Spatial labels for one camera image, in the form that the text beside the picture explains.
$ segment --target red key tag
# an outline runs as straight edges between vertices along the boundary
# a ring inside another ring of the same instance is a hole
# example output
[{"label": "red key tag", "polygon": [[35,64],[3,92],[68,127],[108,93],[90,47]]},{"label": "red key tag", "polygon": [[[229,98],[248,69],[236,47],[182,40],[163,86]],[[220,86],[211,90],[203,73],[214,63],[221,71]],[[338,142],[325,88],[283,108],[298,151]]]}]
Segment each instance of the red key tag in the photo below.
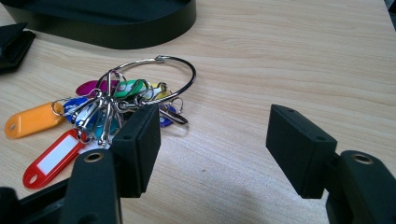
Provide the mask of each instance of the red key tag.
[{"label": "red key tag", "polygon": [[65,132],[26,169],[23,185],[28,189],[46,186],[82,148],[84,144],[77,140],[75,130]]}]

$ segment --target orange key tag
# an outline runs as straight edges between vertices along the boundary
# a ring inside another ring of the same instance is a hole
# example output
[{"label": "orange key tag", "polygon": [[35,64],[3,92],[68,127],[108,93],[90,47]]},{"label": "orange key tag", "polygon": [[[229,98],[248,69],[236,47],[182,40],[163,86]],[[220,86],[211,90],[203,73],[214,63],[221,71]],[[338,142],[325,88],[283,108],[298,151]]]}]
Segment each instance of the orange key tag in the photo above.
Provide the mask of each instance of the orange key tag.
[{"label": "orange key tag", "polygon": [[22,179],[23,185],[28,189],[46,186],[84,146],[77,140],[76,130],[65,132],[26,169]]},{"label": "orange key tag", "polygon": [[[64,120],[63,116],[57,116],[52,112],[52,103],[37,106],[8,119],[4,131],[9,138],[21,138],[32,133],[38,133],[54,127]],[[64,112],[64,107],[55,103],[53,110],[58,114]]]}]

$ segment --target metal key ring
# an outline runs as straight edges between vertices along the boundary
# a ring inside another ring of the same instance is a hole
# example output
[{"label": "metal key ring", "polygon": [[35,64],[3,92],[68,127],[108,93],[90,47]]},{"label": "metal key ring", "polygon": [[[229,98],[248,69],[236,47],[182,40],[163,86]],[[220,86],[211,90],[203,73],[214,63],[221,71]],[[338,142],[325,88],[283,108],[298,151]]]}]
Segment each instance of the metal key ring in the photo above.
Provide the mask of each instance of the metal key ring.
[{"label": "metal key ring", "polygon": [[134,66],[137,66],[137,65],[141,65],[141,64],[145,64],[145,63],[165,63],[166,60],[173,60],[173,61],[178,61],[178,62],[182,62],[182,63],[186,64],[191,69],[191,72],[192,72],[190,81],[183,88],[181,88],[178,91],[173,92],[172,94],[170,94],[168,96],[165,96],[165,97],[163,97],[161,99],[158,99],[158,100],[141,101],[136,106],[140,107],[140,106],[143,106],[143,105],[160,104],[160,103],[163,103],[163,102],[166,102],[166,101],[170,101],[170,100],[178,97],[181,93],[186,91],[192,85],[192,83],[195,81],[195,79],[196,79],[196,70],[195,70],[194,66],[191,63],[187,62],[186,60],[183,60],[183,59],[180,59],[180,58],[177,58],[177,57],[159,55],[159,56],[157,56],[154,59],[144,59],[144,60],[133,61],[133,62],[130,62],[130,63],[122,64],[122,65],[112,69],[112,70],[119,71],[119,70],[129,69],[131,67],[134,67]]}]

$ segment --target wood grain surface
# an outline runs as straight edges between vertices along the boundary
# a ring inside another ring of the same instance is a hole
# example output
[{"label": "wood grain surface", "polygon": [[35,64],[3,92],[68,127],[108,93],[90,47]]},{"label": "wood grain surface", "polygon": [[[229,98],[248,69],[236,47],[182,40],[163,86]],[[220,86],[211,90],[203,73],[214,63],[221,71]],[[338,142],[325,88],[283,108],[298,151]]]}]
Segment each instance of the wood grain surface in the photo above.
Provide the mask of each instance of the wood grain surface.
[{"label": "wood grain surface", "polygon": [[[73,96],[110,68],[166,54],[197,69],[182,95],[190,126],[162,129],[148,191],[122,199],[124,223],[328,223],[327,193],[301,199],[265,147],[271,104],[314,121],[337,139],[338,153],[369,153],[396,175],[396,34],[382,0],[197,1],[197,14],[186,34],[147,49],[105,49],[34,31],[21,67],[0,76],[0,126]],[[0,6],[0,25],[13,23]],[[158,65],[126,76],[173,89],[190,78]],[[20,198],[36,192],[21,182],[26,167],[69,128],[17,140],[2,130],[0,186]]]}]

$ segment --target wooden table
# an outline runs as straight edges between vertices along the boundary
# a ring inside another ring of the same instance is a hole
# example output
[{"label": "wooden table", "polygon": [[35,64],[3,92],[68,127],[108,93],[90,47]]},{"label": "wooden table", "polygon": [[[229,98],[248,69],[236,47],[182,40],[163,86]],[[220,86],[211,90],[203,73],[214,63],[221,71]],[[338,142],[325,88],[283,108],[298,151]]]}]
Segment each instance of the wooden table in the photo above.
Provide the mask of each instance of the wooden table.
[{"label": "wooden table", "polygon": [[[197,69],[182,95],[188,129],[162,129],[147,193],[122,199],[124,223],[328,223],[322,200],[303,200],[265,147],[271,104],[298,110],[338,141],[396,175],[396,34],[382,0],[198,1],[183,36],[115,50],[35,32],[20,69],[0,76],[0,126],[15,113],[73,96],[108,69],[159,54]],[[15,23],[0,6],[0,25]],[[129,78],[189,79],[147,65]],[[21,178],[70,125],[21,139],[0,132],[0,186]],[[69,165],[52,182],[70,176]]]}]

